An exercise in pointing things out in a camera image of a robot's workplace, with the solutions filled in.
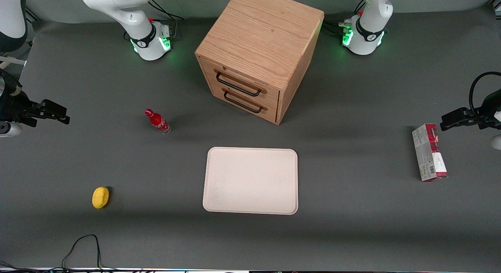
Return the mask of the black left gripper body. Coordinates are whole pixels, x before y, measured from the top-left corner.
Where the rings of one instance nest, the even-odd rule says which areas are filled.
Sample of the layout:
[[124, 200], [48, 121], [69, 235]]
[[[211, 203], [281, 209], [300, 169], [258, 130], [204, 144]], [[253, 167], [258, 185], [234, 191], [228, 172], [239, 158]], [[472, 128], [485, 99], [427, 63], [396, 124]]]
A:
[[496, 130], [501, 129], [500, 120], [496, 118], [496, 114], [500, 112], [501, 91], [495, 91], [484, 99], [482, 105], [478, 108], [474, 107], [474, 92], [469, 92], [469, 108], [473, 115], [473, 124], [478, 125], [480, 130], [487, 127]]

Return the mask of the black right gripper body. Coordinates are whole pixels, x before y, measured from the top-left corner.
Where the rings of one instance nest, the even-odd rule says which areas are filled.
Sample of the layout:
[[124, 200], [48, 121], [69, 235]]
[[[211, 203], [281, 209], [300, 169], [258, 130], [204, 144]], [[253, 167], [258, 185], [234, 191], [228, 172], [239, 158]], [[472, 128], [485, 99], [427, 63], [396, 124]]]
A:
[[23, 91], [11, 96], [7, 89], [1, 90], [0, 98], [0, 120], [14, 122], [36, 127], [37, 120], [34, 119], [40, 114], [40, 103], [31, 101]]

